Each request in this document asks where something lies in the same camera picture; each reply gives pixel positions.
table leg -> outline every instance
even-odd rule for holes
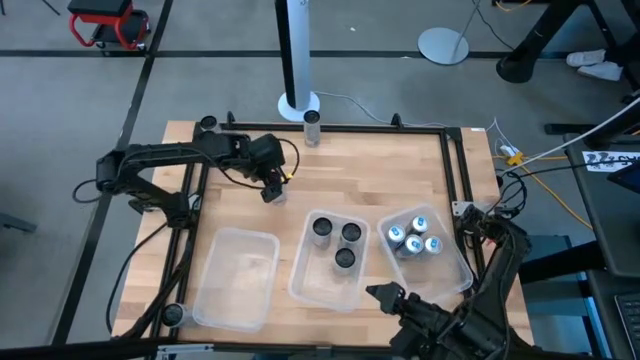
[[[527,284],[579,271],[604,268],[602,250],[597,241],[559,253],[527,261],[520,266],[520,282]]]
[[[542,50],[581,4],[583,0],[552,1],[520,45],[496,64],[498,75],[511,83],[529,81]]]
[[[36,225],[3,213],[0,213],[0,226],[8,229],[24,231],[27,233],[36,231]]]

gray floor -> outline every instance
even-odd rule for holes
[[[5,0],[0,17],[2,49],[83,49],[67,28],[67,0],[51,0],[57,17],[37,0]],[[163,1],[138,0],[157,24]],[[618,40],[632,31],[621,5],[599,1]],[[429,27],[459,29],[470,0],[324,0],[311,3],[312,48],[323,50],[415,50]],[[516,45],[544,10],[531,5],[505,14],[482,5],[486,19]],[[89,34],[90,27],[82,30]],[[472,50],[504,51],[476,17],[467,36]],[[547,50],[602,47],[587,9],[579,9]],[[174,2],[160,49],[277,49],[271,2],[190,0]],[[70,192],[90,178],[95,160],[115,144],[143,59],[0,58],[0,211],[38,224],[34,235],[0,230],[0,347],[45,344],[61,307],[91,206]],[[495,61],[467,60],[441,67],[422,59],[313,59],[314,88],[357,98],[378,117],[395,112],[411,123],[487,127],[497,117],[503,132],[525,154],[561,142],[544,135],[547,122],[598,123],[621,108],[628,85],[578,76],[564,62],[539,61],[527,84],[502,81]],[[284,91],[277,58],[156,59],[132,142],[161,139],[167,120],[196,120],[232,110],[239,121],[281,122],[277,98]],[[325,98],[328,123],[373,123],[356,106]],[[497,139],[494,131],[490,140]],[[550,163],[537,163],[531,169]],[[542,175],[576,211],[584,207],[570,172]],[[527,182],[530,195],[518,224],[534,234],[568,235],[574,244],[593,234],[549,194]],[[108,214],[70,340],[106,339],[104,308],[118,268],[131,250],[139,216],[117,198]],[[545,348],[583,351],[575,320],[532,315],[536,341]]]

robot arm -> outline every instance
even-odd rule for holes
[[[102,193],[133,196],[129,204],[142,213],[160,208],[171,228],[187,228],[191,219],[187,194],[169,193],[138,173],[146,168],[199,163],[220,168],[226,176],[233,169],[253,182],[262,181],[262,199],[269,203],[282,194],[286,182],[281,169],[284,155],[279,140],[272,134],[251,141],[243,134],[219,134],[200,131],[190,143],[130,145],[113,150],[97,161],[96,186]]]
[[[470,205],[456,226],[493,239],[496,250],[480,280],[478,291],[453,312],[424,302],[395,282],[367,286],[380,309],[400,316],[400,331],[389,342],[394,354],[406,359],[592,359],[583,355],[545,352],[518,337],[507,322],[505,301],[531,245],[524,230],[497,215]]]

clear plastic bin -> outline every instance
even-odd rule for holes
[[[399,258],[388,243],[387,232],[394,225],[406,228],[413,218],[419,215],[426,216],[429,224],[427,232],[421,238],[426,239],[430,236],[440,238],[442,251],[439,254],[423,251],[417,256]],[[455,241],[442,224],[437,211],[431,206],[423,204],[380,220],[378,234],[382,242],[381,246],[407,292],[415,292],[424,300],[434,302],[471,286],[473,282],[471,270]]]
[[[194,320],[204,326],[259,331],[271,306],[279,254],[280,241],[274,235],[218,230],[193,305]]]
[[[314,242],[312,224],[321,217],[329,219],[332,224],[326,246]],[[351,244],[341,240],[342,228],[348,223],[356,224],[361,230],[360,239]],[[369,231],[369,224],[364,220],[323,210],[311,211],[307,215],[289,278],[289,294],[295,299],[336,311],[350,312],[357,308],[363,286]],[[336,265],[336,252],[342,247],[348,247],[355,255],[355,262],[347,270]]]

wooden table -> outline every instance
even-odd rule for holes
[[[171,121],[167,125],[163,141],[191,141],[193,126],[193,122]],[[498,188],[486,133],[482,129],[463,129],[462,133],[474,200],[494,202],[498,196]],[[249,132],[252,138],[260,134],[261,132]],[[322,134],[320,147],[312,149],[304,145],[302,133],[275,134],[293,141],[301,153],[300,168],[287,188],[286,205],[278,207],[264,204],[257,190],[234,185],[219,170],[212,169],[205,192],[186,296],[186,305],[193,305],[201,280],[201,270],[216,229],[237,227],[271,233],[280,239],[280,262],[267,323],[255,334],[202,326],[182,328],[180,339],[202,342],[215,340],[387,346],[389,339],[399,330],[398,318],[383,314],[379,310],[379,303],[365,293],[364,286],[361,290],[360,307],[348,314],[337,313],[294,300],[287,290],[289,275],[305,216],[312,209],[351,215],[369,222],[372,232],[364,285],[394,280],[389,260],[378,246],[379,239],[374,230],[377,222],[384,216],[428,202],[441,212],[445,225],[452,229],[438,136],[325,132]],[[456,152],[452,142],[450,143],[457,193],[462,194]],[[287,160],[285,171],[290,171],[295,163],[295,154],[287,144],[283,144],[283,150]],[[157,168],[153,182],[168,191],[179,191],[184,168]],[[145,214],[138,241],[164,221],[161,212]],[[129,329],[156,295],[170,233],[169,229],[163,230],[134,256],[114,324],[114,334],[121,334]],[[488,260],[491,249],[484,250]],[[453,309],[461,299],[462,296],[456,295],[440,305]],[[519,280],[516,280],[509,295],[507,311],[509,322],[517,333],[525,341],[533,343]]]

